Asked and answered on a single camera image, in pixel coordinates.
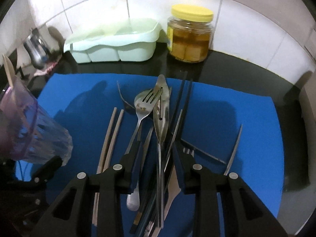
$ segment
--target yellow lid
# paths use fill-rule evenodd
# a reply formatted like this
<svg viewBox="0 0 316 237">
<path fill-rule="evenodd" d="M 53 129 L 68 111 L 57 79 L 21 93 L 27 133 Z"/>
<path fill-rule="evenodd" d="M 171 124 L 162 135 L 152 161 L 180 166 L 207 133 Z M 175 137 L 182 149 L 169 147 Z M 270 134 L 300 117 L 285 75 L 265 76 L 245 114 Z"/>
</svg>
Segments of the yellow lid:
<svg viewBox="0 0 316 237">
<path fill-rule="evenodd" d="M 213 20 L 213 12 L 211 10 L 196 5 L 172 5 L 171 14 L 179 19 L 195 22 L 211 22 Z"/>
</svg>

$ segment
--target tiled wall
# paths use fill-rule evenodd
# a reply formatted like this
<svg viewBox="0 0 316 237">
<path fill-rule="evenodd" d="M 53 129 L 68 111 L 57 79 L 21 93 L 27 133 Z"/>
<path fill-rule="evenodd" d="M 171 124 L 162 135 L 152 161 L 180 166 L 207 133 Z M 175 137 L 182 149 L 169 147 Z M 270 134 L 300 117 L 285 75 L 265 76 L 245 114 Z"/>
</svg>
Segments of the tiled wall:
<svg viewBox="0 0 316 237">
<path fill-rule="evenodd" d="M 18 63 L 29 28 L 46 24 L 64 39 L 86 28 L 128 17 L 151 17 L 164 30 L 171 5 L 210 8 L 216 27 L 213 49 L 253 62 L 295 84 L 315 70 L 315 20 L 301 0 L 16 0 L 0 24 L 0 52 L 18 47 Z"/>
</svg>

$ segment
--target cutlery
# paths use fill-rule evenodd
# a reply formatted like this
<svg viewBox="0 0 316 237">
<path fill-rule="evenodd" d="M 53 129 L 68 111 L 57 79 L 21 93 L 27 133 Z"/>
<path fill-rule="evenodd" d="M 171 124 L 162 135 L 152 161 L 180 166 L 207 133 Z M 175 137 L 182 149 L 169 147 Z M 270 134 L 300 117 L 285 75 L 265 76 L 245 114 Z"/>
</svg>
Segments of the cutlery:
<svg viewBox="0 0 316 237">
<path fill-rule="evenodd" d="M 118 131 L 119 131 L 119 127 L 121 125 L 123 114 L 124 114 L 124 110 L 121 110 L 121 112 L 119 114 L 119 117 L 118 117 L 118 120 L 116 122 L 116 126 L 115 126 L 114 131 L 113 131 L 113 135 L 112 135 L 112 138 L 111 138 L 110 146 L 109 146 L 109 149 L 107 151 L 106 158 L 105 158 L 104 165 L 103 165 L 103 168 L 102 168 L 101 172 L 104 172 L 110 166 L 111 157 L 112 157 L 112 153 L 113 153 L 113 150 L 114 150 L 114 144 L 115 144 L 116 137 L 117 137 L 117 134 L 118 134 Z M 98 206 L 99 206 L 99 194 L 98 193 L 96 193 L 96 197 L 95 197 L 94 202 L 95 202 L 95 209 L 94 209 L 94 213 L 92 215 L 92 223 L 95 226 L 97 226 L 97 224 L 98 224 Z"/>
<path fill-rule="evenodd" d="M 112 113 L 112 116 L 111 116 L 111 119 L 110 119 L 110 123 L 109 123 L 109 126 L 108 126 L 106 134 L 105 134 L 105 139 L 104 139 L 102 150 L 101 150 L 100 160 L 99 160 L 99 164 L 98 164 L 98 167 L 97 167 L 97 174 L 102 173 L 102 170 L 103 170 L 104 161 L 105 161 L 105 157 L 106 157 L 107 146 L 109 144 L 109 139 L 110 139 L 110 135 L 111 135 L 111 131 L 112 131 L 112 127 L 113 127 L 116 111 L 117 111 L 117 107 L 115 107 L 114 110 L 113 110 L 113 113 Z M 95 211 L 96 211 L 96 207 L 97 207 L 97 200 L 98 200 L 98 193 L 96 193 L 94 195 L 94 205 L 93 205 L 93 214 L 92 214 L 92 223 L 94 225 L 96 225 L 96 219 L 95 219 L 95 215 L 96 214 L 95 214 Z"/>
<path fill-rule="evenodd" d="M 183 150 L 184 153 L 191 154 L 192 157 L 194 157 L 194 150 L 190 150 L 190 149 L 186 149 L 186 148 L 183 148 L 183 149 L 184 149 Z M 165 220 L 166 220 L 166 217 L 168 215 L 168 212 L 170 210 L 170 207 L 171 207 L 173 200 L 181 192 L 181 189 L 180 189 L 179 184 L 178 184 L 176 169 L 174 166 L 173 166 L 172 171 L 171 171 L 171 176 L 170 176 L 170 180 L 169 180 L 167 189 L 168 189 L 168 200 L 167 200 L 167 203 L 165 205 Z M 146 237 L 150 236 L 151 230 L 152 230 L 152 227 L 146 229 L 144 236 L 146 236 Z M 159 235 L 160 230 L 161 230 L 161 228 L 156 227 L 154 232 L 152 233 L 151 237 L 157 237 Z"/>
<path fill-rule="evenodd" d="M 181 122 L 181 118 L 182 118 L 182 110 L 180 111 L 178 120 L 177 120 L 177 124 L 175 127 L 175 134 L 174 134 L 174 138 L 173 141 L 175 140 L 178 132 L 178 128 L 180 126 L 180 122 Z M 157 193 L 155 191 L 153 191 L 152 193 L 148 192 L 147 194 L 147 206 L 144 205 L 144 207 L 142 208 L 141 211 L 138 211 L 136 218 L 134 220 L 134 223 L 131 227 L 130 233 L 134 234 L 136 237 L 141 237 L 143 236 L 143 233 L 145 232 L 146 228 L 150 227 L 152 228 L 152 226 L 148 225 L 147 222 L 149 222 L 149 224 L 151 224 L 150 219 L 151 216 L 156 216 L 156 212 L 155 212 L 155 200 L 156 200 L 156 195 Z"/>
<path fill-rule="evenodd" d="M 190 83 L 189 83 L 189 87 L 188 87 L 188 93 L 186 95 L 186 98 L 185 98 L 185 102 L 184 102 L 184 107 L 183 107 L 183 111 L 182 111 L 182 115 L 181 115 L 181 118 L 180 118 L 180 123 L 178 124 L 178 129 L 177 129 L 177 133 L 175 134 L 175 138 L 174 140 L 180 140 L 181 139 L 181 135 L 182 135 L 182 132 L 183 132 L 183 128 L 184 128 L 184 121 L 185 121 L 185 117 L 186 117 L 186 114 L 187 114 L 187 111 L 188 111 L 188 106 L 189 106 L 189 100 L 190 100 L 190 96 L 191 96 L 191 91 L 192 91 L 192 82 L 193 80 L 191 79 L 190 80 Z M 169 157 L 170 157 L 170 150 L 168 150 L 168 153 L 167 153 L 167 162 L 169 161 Z M 167 167 L 170 166 L 169 163 L 166 163 L 166 166 L 165 166 L 165 169 L 167 170 Z M 154 214 L 152 215 L 152 221 L 149 222 L 147 228 L 146 228 L 146 231 L 145 233 L 147 235 L 145 236 L 149 236 L 153 227 L 154 227 Z M 157 223 L 157 227 L 156 228 L 159 228 L 159 229 L 162 229 L 159 225 L 159 221 Z"/>
<path fill-rule="evenodd" d="M 159 75 L 154 91 L 162 90 L 159 101 L 154 106 L 153 118 L 157 135 L 157 195 L 156 213 L 158 226 L 163 228 L 164 224 L 164 169 L 162 163 L 162 147 L 166 139 L 169 126 L 169 88 L 164 75 Z"/>
<path fill-rule="evenodd" d="M 234 146 L 232 155 L 230 156 L 230 159 L 229 159 L 229 162 L 228 162 L 228 164 L 227 164 L 227 168 L 226 168 L 226 170 L 225 170 L 224 175 L 228 175 L 228 173 L 229 173 L 229 171 L 230 171 L 230 168 L 231 168 L 231 166 L 232 166 L 232 164 L 233 164 L 233 161 L 234 161 L 234 158 L 235 158 L 235 155 L 236 155 L 236 152 L 237 152 L 237 148 L 238 148 L 238 145 L 239 145 L 241 132 L 242 132 L 242 124 L 240 125 L 239 133 L 238 133 L 238 136 L 237 136 L 237 139 L 236 139 L 236 142 L 235 142 L 235 146 Z"/>
<path fill-rule="evenodd" d="M 154 106 L 159 100 L 161 94 L 162 94 L 162 90 L 158 90 L 157 92 L 154 92 L 154 90 L 151 89 L 145 97 L 138 98 L 136 102 L 134 103 L 135 108 L 136 108 L 136 115 L 138 118 L 138 122 L 134 130 L 134 133 L 131 137 L 130 143 L 128 144 L 128 147 L 125 151 L 125 154 L 128 154 L 130 152 L 130 149 L 136 137 L 141 121 L 153 111 Z"/>
<path fill-rule="evenodd" d="M 139 130 L 138 130 L 137 141 L 140 141 L 140 138 L 141 138 L 142 125 L 143 125 L 143 123 L 141 122 L 141 125 L 140 125 Z M 143 160 L 145 161 L 144 156 L 146 157 L 146 154 L 147 154 L 146 149 L 148 149 L 150 139 L 151 139 L 151 134 L 149 132 L 147 135 L 147 138 L 145 140 L 145 143 L 143 145 L 143 157 L 142 157 L 139 175 L 141 175 L 142 170 L 143 170 L 143 166 L 144 166 Z M 132 194 L 127 195 L 126 206 L 130 211 L 137 211 L 139 209 L 139 181 L 137 181 L 137 185 L 136 185 L 134 192 Z"/>
<path fill-rule="evenodd" d="M 123 106 L 124 106 L 124 109 L 129 113 L 129 114 L 132 114 L 132 115 L 135 115 L 136 114 L 136 111 L 135 111 L 135 107 L 131 104 L 129 104 L 122 96 L 122 93 L 121 93 L 121 88 L 119 86 L 119 82 L 116 81 L 116 85 L 118 86 L 118 93 L 121 97 L 121 100 L 123 102 Z"/>
<path fill-rule="evenodd" d="M 184 78 L 184 80 L 182 80 L 182 82 L 181 82 L 181 86 L 180 86 L 180 90 L 179 90 L 179 94 L 178 94 L 178 98 L 177 98 L 177 102 L 176 102 L 176 109 L 175 109 L 175 111 L 177 111 L 178 108 L 179 108 L 179 104 L 180 104 L 180 100 L 181 100 L 181 96 L 182 96 L 182 92 L 183 92 L 184 82 L 185 82 L 185 78 Z M 119 82 L 118 82 L 118 81 L 117 81 L 117 86 L 118 86 L 118 92 L 119 92 L 120 97 L 121 97 L 121 100 L 122 100 L 122 102 L 123 102 L 124 109 L 126 110 L 127 113 L 132 114 L 132 115 L 135 115 L 135 114 L 136 114 L 135 107 L 132 106 L 132 105 L 130 105 L 130 104 L 123 98 L 122 93 L 121 93 L 121 89 L 120 89 L 120 85 L 119 85 Z M 176 115 L 173 114 L 172 120 L 170 121 L 170 124 L 169 124 L 170 127 L 168 128 L 168 131 L 167 131 L 166 143 L 168 143 L 168 136 L 169 136 L 168 133 L 171 133 L 171 135 L 173 136 L 173 132 L 171 131 L 171 129 L 173 129 L 173 123 L 174 123 L 174 119 L 173 119 L 173 118 L 174 118 L 174 116 L 176 116 Z M 186 140 L 184 140 L 184 139 L 182 139 L 182 138 L 181 138 L 181 142 L 183 143 L 183 145 L 187 145 L 187 146 L 191 147 L 191 149 L 194 149 L 196 152 L 202 153 L 202 154 L 204 154 L 204 155 L 206 155 L 206 156 L 208 156 L 208 157 L 210 157 L 210 158 L 212 158 L 212 159 L 214 159 L 214 160 L 216 160 L 216 161 L 219 161 L 219 162 L 221 162 L 222 164 L 226 165 L 226 162 L 225 162 L 225 161 L 223 161 L 223 160 L 221 160 L 221 159 L 219 159 L 219 158 L 217 158 L 217 157 L 215 157 L 215 156 L 213 156 L 213 155 L 211 155 L 211 154 L 209 154 L 209 153 L 207 153 L 207 152 L 205 152 L 205 151 L 199 149 L 198 147 L 196 147 L 196 146 L 190 144 L 189 142 L 187 142 Z"/>
<path fill-rule="evenodd" d="M 225 172 L 224 172 L 224 175 L 225 175 L 225 176 L 228 175 L 228 173 L 229 173 L 229 171 L 230 171 L 230 167 L 232 166 L 233 161 L 234 161 L 234 159 L 235 159 L 235 155 L 236 155 L 236 152 L 237 152 L 237 148 L 238 148 L 238 145 L 239 145 L 240 136 L 241 136 L 241 132 L 242 132 L 242 127 L 243 127 L 243 125 L 241 124 L 241 126 L 240 126 L 240 128 L 239 128 L 239 133 L 238 133 L 238 136 L 237 136 L 237 139 L 236 139 L 236 142 L 235 142 L 235 146 L 234 146 L 234 148 L 233 148 L 232 155 L 230 156 L 230 160 L 229 160 L 229 162 L 228 162 L 228 164 L 227 164 L 227 168 L 226 168 L 226 170 L 225 170 Z M 192 224 L 192 223 L 190 224 L 189 229 L 190 229 L 190 230 L 189 230 L 189 233 L 188 233 L 188 235 L 186 235 L 187 237 L 191 237 L 192 234 L 193 234 L 193 224 Z"/>
</svg>

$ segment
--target light green plastic container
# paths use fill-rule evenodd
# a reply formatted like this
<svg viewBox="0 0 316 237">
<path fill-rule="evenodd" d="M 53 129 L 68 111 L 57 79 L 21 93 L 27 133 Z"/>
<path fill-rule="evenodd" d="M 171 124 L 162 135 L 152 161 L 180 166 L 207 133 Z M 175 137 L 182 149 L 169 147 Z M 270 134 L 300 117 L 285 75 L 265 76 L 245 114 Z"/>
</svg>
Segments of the light green plastic container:
<svg viewBox="0 0 316 237">
<path fill-rule="evenodd" d="M 100 61 L 146 61 L 156 48 L 160 24 L 149 18 L 128 19 L 79 31 L 66 39 L 77 63 Z"/>
</svg>

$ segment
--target metal screw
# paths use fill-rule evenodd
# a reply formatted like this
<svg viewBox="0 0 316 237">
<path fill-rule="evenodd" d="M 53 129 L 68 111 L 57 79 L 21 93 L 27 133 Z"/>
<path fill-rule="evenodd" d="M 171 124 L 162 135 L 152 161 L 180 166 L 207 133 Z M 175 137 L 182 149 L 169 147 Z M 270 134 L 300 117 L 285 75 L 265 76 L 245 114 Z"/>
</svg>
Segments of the metal screw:
<svg viewBox="0 0 316 237">
<path fill-rule="evenodd" d="M 231 172 L 231 173 L 229 174 L 229 177 L 230 177 L 231 179 L 237 179 L 237 178 L 238 178 L 238 175 L 237 175 L 237 173 L 235 173 L 235 172 Z"/>
<path fill-rule="evenodd" d="M 85 172 L 81 172 L 79 174 L 77 174 L 77 178 L 78 179 L 84 179 L 86 177 L 86 173 Z"/>
<path fill-rule="evenodd" d="M 116 164 L 113 166 L 114 170 L 121 170 L 123 168 L 123 166 L 121 164 Z"/>
<path fill-rule="evenodd" d="M 194 164 L 193 165 L 193 169 L 195 170 L 201 170 L 202 169 L 202 166 L 200 164 Z"/>
</svg>

